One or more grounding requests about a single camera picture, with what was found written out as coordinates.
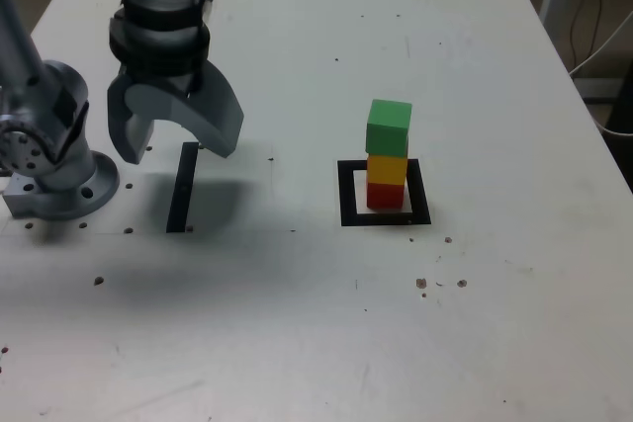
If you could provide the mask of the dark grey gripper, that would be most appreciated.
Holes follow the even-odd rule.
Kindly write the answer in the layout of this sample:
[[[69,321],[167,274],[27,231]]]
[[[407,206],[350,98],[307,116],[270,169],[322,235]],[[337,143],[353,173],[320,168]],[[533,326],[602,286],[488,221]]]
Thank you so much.
[[[108,88],[107,107],[110,139],[131,164],[142,160],[154,121],[181,126],[205,148],[227,158],[235,151],[244,118],[230,84],[209,61],[202,64],[199,84],[196,73],[147,73],[135,85],[129,75],[119,74]]]

